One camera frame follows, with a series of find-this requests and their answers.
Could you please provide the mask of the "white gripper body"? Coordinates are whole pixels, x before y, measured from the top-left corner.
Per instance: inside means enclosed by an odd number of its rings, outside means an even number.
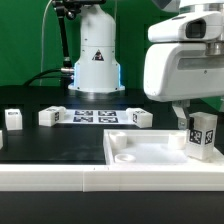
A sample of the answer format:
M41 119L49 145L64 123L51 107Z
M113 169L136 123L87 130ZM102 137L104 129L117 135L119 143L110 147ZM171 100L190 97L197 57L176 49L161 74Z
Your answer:
M183 14L151 26L144 92L156 101L224 95L224 53L208 45L223 34L220 14Z

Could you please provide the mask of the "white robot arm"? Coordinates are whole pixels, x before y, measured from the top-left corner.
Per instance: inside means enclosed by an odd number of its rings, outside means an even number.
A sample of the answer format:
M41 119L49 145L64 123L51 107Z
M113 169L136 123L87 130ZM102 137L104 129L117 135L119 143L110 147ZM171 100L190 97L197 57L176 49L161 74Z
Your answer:
M192 99L224 95L224 0L152 0L171 19L152 25L143 88L154 101L173 103L181 129L192 129ZM82 7L81 52L69 86L92 98L122 90L115 59L115 22L100 6Z

